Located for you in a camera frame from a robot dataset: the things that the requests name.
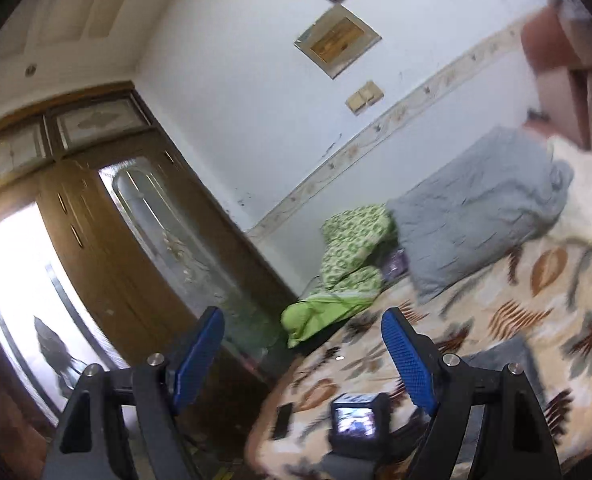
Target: green patterned pillow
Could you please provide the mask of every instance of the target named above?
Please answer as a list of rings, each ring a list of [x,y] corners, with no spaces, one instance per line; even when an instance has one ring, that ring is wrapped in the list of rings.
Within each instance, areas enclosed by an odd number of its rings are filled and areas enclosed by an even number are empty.
[[[332,216],[322,227],[327,244],[321,275],[326,289],[362,266],[374,247],[390,232],[384,205],[368,205]]]

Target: blue gripper pad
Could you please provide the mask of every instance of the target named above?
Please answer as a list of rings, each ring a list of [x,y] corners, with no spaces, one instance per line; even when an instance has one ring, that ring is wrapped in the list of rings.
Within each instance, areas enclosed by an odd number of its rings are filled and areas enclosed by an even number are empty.
[[[409,327],[408,331],[411,331],[409,335],[401,325],[403,322]],[[380,331],[400,378],[405,383],[410,399],[429,416],[433,416],[438,407],[438,401],[433,393],[431,371],[423,363],[410,340],[410,336],[417,338],[416,333],[395,307],[383,314]]]
[[[177,412],[195,402],[224,334],[225,317],[222,310],[209,307],[199,319],[193,338],[183,349],[186,357],[179,363],[175,373],[172,401]]]

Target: bed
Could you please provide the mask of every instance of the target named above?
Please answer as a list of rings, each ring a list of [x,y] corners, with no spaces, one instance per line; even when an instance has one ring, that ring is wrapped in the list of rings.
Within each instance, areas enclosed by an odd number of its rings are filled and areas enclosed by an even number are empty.
[[[388,392],[392,431],[423,423],[381,339],[380,317],[392,306],[442,352],[467,356],[524,338],[537,373],[532,386],[563,470],[592,454],[592,247],[542,237],[422,306],[403,279],[294,362],[250,433],[246,456],[253,468],[276,479],[329,478],[318,463],[330,449],[329,402],[341,393]],[[295,405],[289,434],[271,440],[277,407],[287,402]],[[379,478],[402,478],[409,462],[381,471]],[[469,467],[458,463],[453,478],[466,478]]]

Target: beige switch plate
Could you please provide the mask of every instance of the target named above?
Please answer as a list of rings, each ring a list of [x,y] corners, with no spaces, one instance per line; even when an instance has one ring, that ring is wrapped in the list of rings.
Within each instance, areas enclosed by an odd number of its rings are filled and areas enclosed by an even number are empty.
[[[354,115],[360,115],[367,107],[377,103],[384,97],[384,94],[374,81],[367,81],[358,92],[352,94],[345,104]]]

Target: floral wall border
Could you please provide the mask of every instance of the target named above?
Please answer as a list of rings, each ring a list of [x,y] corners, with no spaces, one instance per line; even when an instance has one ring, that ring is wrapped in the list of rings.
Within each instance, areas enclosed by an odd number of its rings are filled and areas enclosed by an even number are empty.
[[[483,40],[402,98],[321,164],[253,228],[249,229],[247,237],[255,244],[262,241],[383,140],[399,132],[414,117],[423,113],[485,67],[505,54],[520,48],[522,26],[530,17],[524,16]]]

